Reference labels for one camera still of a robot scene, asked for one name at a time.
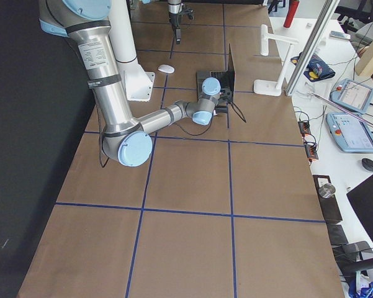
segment black mouse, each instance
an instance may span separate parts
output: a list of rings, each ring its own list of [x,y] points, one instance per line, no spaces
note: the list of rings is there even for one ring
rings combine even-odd
[[[361,164],[367,171],[373,172],[373,160],[370,160],[368,158],[363,158],[361,160]]]

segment metal rod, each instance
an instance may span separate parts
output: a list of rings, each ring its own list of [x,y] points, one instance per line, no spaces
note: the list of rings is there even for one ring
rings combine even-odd
[[[373,127],[373,123],[371,123],[371,122],[367,121],[366,119],[363,119],[363,118],[361,118],[361,117],[359,117],[359,116],[353,114],[352,112],[348,111],[347,109],[345,109],[345,108],[343,108],[343,107],[337,105],[335,102],[329,101],[329,100],[325,99],[324,97],[322,97],[322,96],[320,96],[320,95],[318,95],[318,94],[316,94],[316,93],[312,93],[312,94],[313,94],[314,96],[316,96],[317,98],[320,98],[322,101],[325,101],[326,104],[329,104],[329,105],[331,105],[331,106],[333,106],[333,107],[335,107],[335,108],[341,110],[342,112],[347,113],[348,115],[350,115],[350,116],[356,118],[358,121],[363,122],[363,123],[367,124],[368,126]]]
[[[313,55],[313,51],[316,49],[317,45],[320,43],[321,36],[325,31],[328,22],[330,21],[334,11],[339,3],[339,0],[326,0],[323,6],[323,9],[320,12],[320,15],[317,18],[316,24],[312,30],[312,33],[309,36],[306,46],[302,51],[301,56],[299,57],[297,67],[292,73],[291,79],[288,83],[285,93],[287,96],[291,96],[300,76],[306,69],[306,66],[309,63],[310,58]]]

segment white stand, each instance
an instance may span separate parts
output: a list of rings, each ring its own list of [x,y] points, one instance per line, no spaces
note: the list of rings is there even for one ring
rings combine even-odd
[[[287,42],[290,44],[288,48],[287,55],[285,56],[283,68],[281,69],[279,78],[277,81],[266,81],[263,79],[256,79],[254,81],[254,92],[258,94],[270,95],[270,96],[280,96],[282,92],[282,84],[285,78],[285,72],[287,71],[289,61],[291,59],[292,50],[294,45],[299,41],[294,38],[289,38],[281,35],[274,35],[267,32],[267,25],[261,25],[261,55],[269,55],[269,39],[279,40],[281,42]]]
[[[149,101],[155,73],[145,72],[138,64],[126,0],[113,0],[109,37],[129,101]]]

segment computer mouse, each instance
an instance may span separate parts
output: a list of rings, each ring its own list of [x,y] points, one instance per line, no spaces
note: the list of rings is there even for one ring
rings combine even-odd
[[[361,164],[367,171],[373,172],[373,160],[370,160],[369,158],[363,158],[361,160]]]
[[[171,65],[162,64],[158,67],[158,70],[164,73],[173,73],[175,71],[175,68],[173,68]]]

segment tablet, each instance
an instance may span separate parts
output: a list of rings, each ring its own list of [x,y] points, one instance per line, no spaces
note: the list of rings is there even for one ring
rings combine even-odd
[[[373,153],[373,135],[367,124],[346,113],[328,113],[326,117],[336,144],[344,152]]]
[[[331,93],[331,101],[351,111],[364,114],[373,97],[373,88],[344,79],[340,82],[342,89]]]

